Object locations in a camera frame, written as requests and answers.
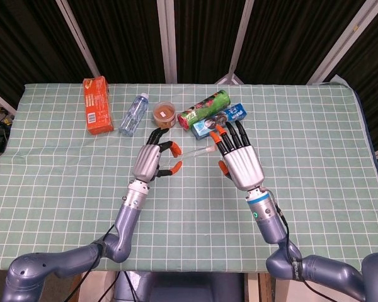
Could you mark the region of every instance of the table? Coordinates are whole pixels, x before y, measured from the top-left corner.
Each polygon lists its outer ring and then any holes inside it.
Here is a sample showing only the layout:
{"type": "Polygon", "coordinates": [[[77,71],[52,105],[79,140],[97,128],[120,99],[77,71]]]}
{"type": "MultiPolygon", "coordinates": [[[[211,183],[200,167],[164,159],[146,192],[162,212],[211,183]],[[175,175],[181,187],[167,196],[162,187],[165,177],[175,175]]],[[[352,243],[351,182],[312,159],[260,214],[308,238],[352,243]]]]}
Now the table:
{"type": "MultiPolygon", "coordinates": [[[[86,131],[80,84],[29,84],[0,157],[0,269],[29,252],[61,252],[100,237],[114,221],[131,167],[155,128],[152,109],[177,111],[225,89],[248,112],[248,130],[303,255],[360,269],[378,252],[378,170],[358,101],[349,87],[110,85],[114,125],[136,95],[149,111],[134,138],[86,131]]],[[[176,125],[164,138],[184,152],[210,145],[176,125]]],[[[222,176],[218,152],[156,179],[135,229],[129,259],[99,270],[266,271],[267,245],[238,191],[222,176]]]]}

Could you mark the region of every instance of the blue packaging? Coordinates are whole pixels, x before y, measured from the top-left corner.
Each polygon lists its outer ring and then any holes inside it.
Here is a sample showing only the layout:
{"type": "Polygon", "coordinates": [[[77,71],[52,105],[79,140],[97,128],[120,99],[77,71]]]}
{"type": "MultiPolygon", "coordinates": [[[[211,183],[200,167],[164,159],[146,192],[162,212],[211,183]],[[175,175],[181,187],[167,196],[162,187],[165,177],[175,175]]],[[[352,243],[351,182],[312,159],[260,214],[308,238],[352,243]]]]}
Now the blue packaging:
{"type": "Polygon", "coordinates": [[[211,118],[206,118],[193,124],[192,132],[197,140],[201,140],[202,138],[207,137],[211,131],[215,130],[216,124],[225,127],[227,121],[240,121],[245,116],[246,111],[244,107],[242,104],[237,104],[218,112],[211,118]]]}

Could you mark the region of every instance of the black cable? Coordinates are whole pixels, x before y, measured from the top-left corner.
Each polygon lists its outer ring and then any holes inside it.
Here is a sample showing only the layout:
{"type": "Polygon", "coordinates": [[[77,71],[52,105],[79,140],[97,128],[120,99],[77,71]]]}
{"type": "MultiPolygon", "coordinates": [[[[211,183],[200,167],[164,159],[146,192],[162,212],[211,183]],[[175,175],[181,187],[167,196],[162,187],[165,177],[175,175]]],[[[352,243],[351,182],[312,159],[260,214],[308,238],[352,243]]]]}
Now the black cable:
{"type": "Polygon", "coordinates": [[[126,272],[123,272],[123,273],[125,274],[125,277],[126,277],[126,279],[127,279],[127,282],[128,282],[128,284],[129,284],[129,287],[130,287],[130,291],[132,292],[133,301],[134,301],[134,302],[140,301],[140,299],[139,299],[139,297],[138,297],[136,291],[134,290],[134,287],[133,287],[132,281],[131,281],[130,278],[129,278],[129,275],[128,275],[126,272]]]}
{"type": "MultiPolygon", "coordinates": [[[[102,240],[105,240],[106,236],[108,236],[108,234],[112,231],[112,228],[114,227],[115,225],[112,225],[108,231],[106,231],[104,237],[102,240]]],[[[96,256],[95,258],[95,261],[93,262],[93,264],[91,265],[91,267],[88,269],[88,271],[85,273],[85,275],[83,276],[83,278],[80,280],[80,282],[78,282],[77,286],[73,289],[73,291],[71,292],[71,294],[64,300],[64,302],[68,302],[70,301],[70,299],[74,296],[74,294],[77,292],[77,290],[81,287],[82,283],[84,282],[84,280],[88,277],[88,274],[92,271],[92,269],[94,268],[96,262],[98,261],[98,259],[101,257],[101,253],[100,251],[98,251],[98,255],[96,256]]]]}
{"type": "Polygon", "coordinates": [[[117,273],[116,277],[115,277],[115,280],[113,280],[112,284],[109,286],[109,288],[102,294],[101,298],[97,301],[97,302],[101,302],[102,299],[106,296],[106,294],[111,290],[112,286],[115,285],[116,281],[118,280],[119,278],[119,274],[120,272],[117,273]]]}
{"type": "MultiPolygon", "coordinates": [[[[285,234],[285,246],[286,246],[286,250],[287,250],[287,258],[288,258],[289,264],[292,267],[292,258],[290,256],[290,228],[289,228],[289,224],[287,223],[287,220],[285,219],[282,210],[278,207],[278,204],[275,201],[275,197],[273,195],[273,192],[271,192],[270,190],[266,190],[266,191],[268,191],[272,195],[272,199],[273,199],[273,203],[275,204],[276,211],[277,211],[278,215],[280,216],[280,218],[282,219],[283,224],[285,226],[285,229],[287,231],[287,233],[285,234]]],[[[327,299],[328,301],[331,301],[331,302],[337,302],[336,300],[334,300],[334,299],[328,297],[327,295],[320,293],[319,291],[310,287],[310,285],[304,279],[302,280],[302,282],[307,286],[307,288],[309,288],[313,293],[316,293],[318,296],[321,296],[322,298],[325,298],[325,299],[327,299]]]]}

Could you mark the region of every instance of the green can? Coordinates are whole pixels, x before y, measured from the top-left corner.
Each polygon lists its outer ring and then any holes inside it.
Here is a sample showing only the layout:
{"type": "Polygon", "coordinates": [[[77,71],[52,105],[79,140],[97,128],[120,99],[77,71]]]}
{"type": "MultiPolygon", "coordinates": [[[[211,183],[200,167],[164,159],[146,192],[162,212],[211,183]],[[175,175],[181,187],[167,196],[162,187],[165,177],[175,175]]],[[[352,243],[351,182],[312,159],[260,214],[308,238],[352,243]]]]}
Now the green can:
{"type": "Polygon", "coordinates": [[[194,123],[215,115],[227,107],[230,102],[228,93],[226,93],[224,90],[220,90],[212,96],[209,96],[207,99],[204,99],[200,103],[197,103],[184,112],[178,114],[179,124],[187,131],[193,126],[194,123]]]}

